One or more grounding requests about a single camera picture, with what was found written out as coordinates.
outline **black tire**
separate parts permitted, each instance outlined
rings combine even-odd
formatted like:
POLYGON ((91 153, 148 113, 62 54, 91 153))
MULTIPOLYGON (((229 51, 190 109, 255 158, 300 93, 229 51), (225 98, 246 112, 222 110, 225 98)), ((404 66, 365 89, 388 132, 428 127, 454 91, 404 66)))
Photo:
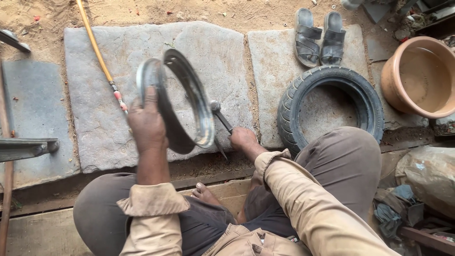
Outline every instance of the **black tire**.
POLYGON ((369 132, 380 143, 384 132, 384 112, 378 94, 371 84, 348 68, 320 66, 294 79, 278 106, 278 133, 291 154, 295 157, 308 145, 298 121, 303 99, 312 89, 323 84, 336 86, 352 98, 357 113, 357 127, 369 132))

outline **metal rod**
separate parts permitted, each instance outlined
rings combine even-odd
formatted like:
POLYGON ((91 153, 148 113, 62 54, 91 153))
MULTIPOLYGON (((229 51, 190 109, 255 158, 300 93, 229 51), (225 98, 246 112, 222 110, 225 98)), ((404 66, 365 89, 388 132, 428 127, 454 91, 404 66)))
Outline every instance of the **metal rod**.
MULTIPOLYGON (((0 57, 0 125, 4 138, 11 137, 10 124, 6 113, 6 98, 3 83, 3 67, 0 57)), ((5 162, 5 179, 3 183, 3 212, 0 222, 0 256, 6 255, 6 238, 8 237, 8 224, 10 222, 11 197, 13 192, 14 162, 5 162)))
POLYGON ((95 51, 95 54, 96 54, 96 57, 98 58, 101 69, 103 70, 104 74, 106 75, 108 83, 111 86, 112 90, 114 91, 114 96, 118 100, 118 103, 120 104, 120 108, 123 110, 123 112, 125 112, 125 114, 128 114, 128 107, 121 99, 121 94, 117 90, 117 86, 115 86, 112 76, 109 73, 109 70, 107 69, 106 64, 104 63, 103 56, 101 55, 100 49, 98 48, 98 44, 96 42, 95 36, 93 35, 93 32, 91 31, 90 23, 88 22, 88 19, 87 19, 87 14, 85 13, 84 6, 82 5, 82 0, 76 0, 76 2, 77 2, 77 6, 79 7, 79 11, 81 12, 82 21, 84 22, 84 27, 87 30, 87 34, 90 39, 91 46, 93 47, 93 50, 95 51))

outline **pebble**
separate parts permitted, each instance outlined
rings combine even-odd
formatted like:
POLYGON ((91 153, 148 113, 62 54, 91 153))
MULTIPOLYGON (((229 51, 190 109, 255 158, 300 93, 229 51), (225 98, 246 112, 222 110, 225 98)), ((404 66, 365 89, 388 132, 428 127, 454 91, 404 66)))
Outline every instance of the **pebble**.
POLYGON ((402 39, 404 39, 404 38, 406 38, 406 37, 408 37, 410 35, 411 35, 411 32, 409 32, 407 30, 401 30, 400 29, 400 30, 395 31, 395 37, 398 40, 402 40, 402 39))

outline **finger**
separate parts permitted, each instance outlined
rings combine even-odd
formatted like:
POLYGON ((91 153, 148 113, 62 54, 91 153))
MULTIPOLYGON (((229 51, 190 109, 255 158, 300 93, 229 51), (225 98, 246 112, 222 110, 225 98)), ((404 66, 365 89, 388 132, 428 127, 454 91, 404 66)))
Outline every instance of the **finger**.
POLYGON ((144 109, 158 110, 158 94, 154 86, 147 87, 144 109))
POLYGON ((141 99, 139 97, 136 97, 133 100, 133 103, 131 103, 130 113, 134 113, 134 112, 136 112, 139 109, 142 109, 141 99))

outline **black sandal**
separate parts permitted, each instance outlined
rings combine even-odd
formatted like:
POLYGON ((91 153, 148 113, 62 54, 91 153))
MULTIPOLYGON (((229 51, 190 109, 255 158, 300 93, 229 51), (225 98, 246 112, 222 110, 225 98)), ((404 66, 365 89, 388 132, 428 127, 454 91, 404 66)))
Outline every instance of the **black sandal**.
POLYGON ((300 8, 295 13, 294 54, 298 61, 307 67, 315 67, 319 59, 319 45, 314 41, 321 39, 322 29, 313 27, 313 13, 300 8))
POLYGON ((343 44, 346 31, 343 30, 343 20, 336 11, 329 12, 324 19, 324 40, 321 49, 321 65, 341 64, 343 59, 343 44))

